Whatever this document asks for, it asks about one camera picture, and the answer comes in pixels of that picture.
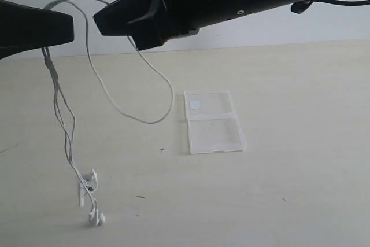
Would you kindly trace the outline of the clear plastic storage box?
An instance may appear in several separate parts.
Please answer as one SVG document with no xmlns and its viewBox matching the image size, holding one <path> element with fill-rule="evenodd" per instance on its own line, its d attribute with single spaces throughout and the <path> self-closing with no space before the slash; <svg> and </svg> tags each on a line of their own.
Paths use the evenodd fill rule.
<svg viewBox="0 0 370 247">
<path fill-rule="evenodd" d="M 229 91 L 184 91 L 176 96 L 181 154 L 243 152 L 247 140 Z"/>
</svg>

